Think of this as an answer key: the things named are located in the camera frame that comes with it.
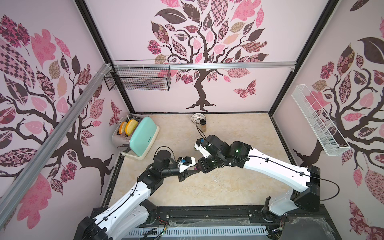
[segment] ventilation grille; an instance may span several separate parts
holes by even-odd
[[[135,228],[126,238],[143,237],[152,228]],[[158,236],[163,228],[151,233],[148,238]],[[265,226],[230,226],[230,227],[169,227],[163,237],[213,237],[213,236],[253,236],[267,235]]]

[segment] butterfly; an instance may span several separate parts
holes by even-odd
[[[113,117],[111,117],[111,120],[109,121],[110,126],[112,126],[113,124],[119,123],[119,121],[120,121],[119,115],[121,112],[121,110],[118,107],[116,107],[116,104],[114,102],[112,102],[112,100],[111,100],[111,107],[112,107],[112,111],[113,111]]]
[[[256,90],[255,90],[255,86],[256,86],[256,80],[253,80],[247,87],[247,89],[243,89],[243,88],[237,88],[234,90],[235,93],[237,94],[240,94],[240,97],[243,98],[245,100],[245,98],[248,96],[248,93],[249,95],[256,95]]]

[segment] wire basket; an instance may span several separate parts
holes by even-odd
[[[338,156],[351,148],[336,124],[331,121],[328,112],[324,110],[305,84],[297,85],[292,97],[328,156]]]
[[[132,64],[134,61],[155,61],[160,64]],[[105,83],[109,90],[163,90],[169,91],[171,75],[167,60],[124,60],[122,67],[115,65],[115,72],[109,72]]]

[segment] pink wall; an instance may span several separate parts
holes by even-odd
[[[209,63],[209,56],[214,57],[214,63],[252,59],[296,61],[326,3],[325,0],[279,4],[264,0],[87,1],[113,60],[161,57],[174,59],[176,63]],[[196,31],[201,23],[209,27],[211,24],[207,22],[213,22],[212,29]],[[223,37],[215,39],[212,33]],[[247,74],[237,77],[217,70],[212,73],[217,81],[209,82],[205,70],[199,71],[196,79],[194,72],[175,71],[169,91],[128,91],[135,110],[269,111],[290,69],[248,69]],[[192,79],[177,81],[177,74],[181,80],[188,76]],[[255,92],[249,91],[247,98],[234,92],[239,88],[246,92],[254,80]]]
[[[324,204],[341,237],[383,239],[384,2],[355,2],[340,3],[275,119],[297,163],[314,164],[339,184],[340,194]],[[291,97],[297,84],[316,93],[352,150],[335,157],[322,151]],[[322,181],[322,199],[336,191]]]
[[[71,1],[13,1],[0,9],[0,195],[104,64]],[[15,209],[1,239],[72,239],[99,207],[127,112],[102,83]]]

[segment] metal frame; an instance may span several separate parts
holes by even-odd
[[[99,74],[94,76],[89,82],[84,92],[76,99],[73,106],[64,115],[48,139],[42,144],[33,159],[27,163],[24,170],[4,193],[0,200],[0,229],[4,226],[25,193],[32,186],[44,165],[64,139],[65,134],[67,134],[80,112],[84,109],[84,106],[88,103],[89,99],[91,99],[93,93],[100,86],[104,79],[104,74],[111,70],[109,65],[110,64],[105,64],[101,67],[98,71]]]

